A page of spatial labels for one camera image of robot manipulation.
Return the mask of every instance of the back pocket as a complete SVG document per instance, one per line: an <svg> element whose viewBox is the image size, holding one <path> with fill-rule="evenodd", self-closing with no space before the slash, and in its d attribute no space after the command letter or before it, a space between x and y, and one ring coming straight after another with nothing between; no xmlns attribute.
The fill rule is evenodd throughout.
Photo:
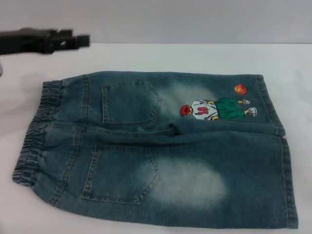
<svg viewBox="0 0 312 234"><path fill-rule="evenodd" d="M142 123L152 120L161 97L144 81L102 85L104 123Z"/></svg>
<svg viewBox="0 0 312 234"><path fill-rule="evenodd" d="M81 197L140 203L159 179L148 148L96 145Z"/></svg>

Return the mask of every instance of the cartoon sneaker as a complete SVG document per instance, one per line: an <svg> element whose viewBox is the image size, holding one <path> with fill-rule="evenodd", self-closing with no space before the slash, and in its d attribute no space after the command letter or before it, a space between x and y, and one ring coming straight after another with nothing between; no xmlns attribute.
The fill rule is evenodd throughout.
<svg viewBox="0 0 312 234"><path fill-rule="evenodd" d="M242 101L243 104L250 104L250 101L249 101L249 100L242 99L241 101Z"/></svg>
<svg viewBox="0 0 312 234"><path fill-rule="evenodd" d="M249 107L248 110L249 110L248 114L251 117L255 117L257 115L257 109L255 107Z"/></svg>

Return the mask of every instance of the denim fabric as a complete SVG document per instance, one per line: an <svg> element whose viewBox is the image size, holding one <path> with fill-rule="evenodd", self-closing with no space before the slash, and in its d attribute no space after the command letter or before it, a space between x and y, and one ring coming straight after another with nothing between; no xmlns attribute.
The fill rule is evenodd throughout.
<svg viewBox="0 0 312 234"><path fill-rule="evenodd" d="M108 220L298 227L285 130L261 75L45 82L13 180L52 206Z"/></svg>

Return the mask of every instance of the red hat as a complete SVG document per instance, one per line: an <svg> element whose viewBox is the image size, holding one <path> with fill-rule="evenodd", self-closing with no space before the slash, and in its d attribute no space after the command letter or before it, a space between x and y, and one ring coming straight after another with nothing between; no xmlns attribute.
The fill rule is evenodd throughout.
<svg viewBox="0 0 312 234"><path fill-rule="evenodd" d="M185 115L189 115L193 112L192 108L189 105L184 105L181 107L180 109L180 114L185 116Z"/></svg>

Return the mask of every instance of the black object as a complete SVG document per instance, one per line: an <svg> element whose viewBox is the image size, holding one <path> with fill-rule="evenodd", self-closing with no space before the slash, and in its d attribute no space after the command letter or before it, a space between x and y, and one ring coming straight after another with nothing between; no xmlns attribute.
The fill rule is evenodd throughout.
<svg viewBox="0 0 312 234"><path fill-rule="evenodd" d="M54 51L76 50L89 45L89 35L74 37L72 30L22 28L0 32L0 55L25 52L52 54Z"/></svg>

